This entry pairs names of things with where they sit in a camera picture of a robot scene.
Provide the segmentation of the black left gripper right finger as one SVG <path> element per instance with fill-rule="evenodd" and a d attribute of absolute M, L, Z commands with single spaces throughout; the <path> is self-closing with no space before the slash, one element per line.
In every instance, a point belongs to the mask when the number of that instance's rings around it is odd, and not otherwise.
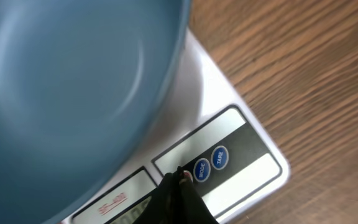
<path fill-rule="evenodd" d="M 185 170 L 178 166 L 179 188 L 182 200 L 182 215 L 185 223 L 191 224 L 218 224 L 207 206 L 200 197 L 191 179 L 185 174 Z"/>

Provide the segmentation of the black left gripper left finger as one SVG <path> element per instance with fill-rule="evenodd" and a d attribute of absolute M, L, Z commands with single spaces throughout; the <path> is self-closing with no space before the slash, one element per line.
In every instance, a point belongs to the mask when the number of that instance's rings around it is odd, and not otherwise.
<path fill-rule="evenodd" d="M 135 224 L 177 223 L 179 204 L 179 179 L 176 173 L 165 174 L 161 183 L 152 192 L 150 201 L 135 220 Z"/>

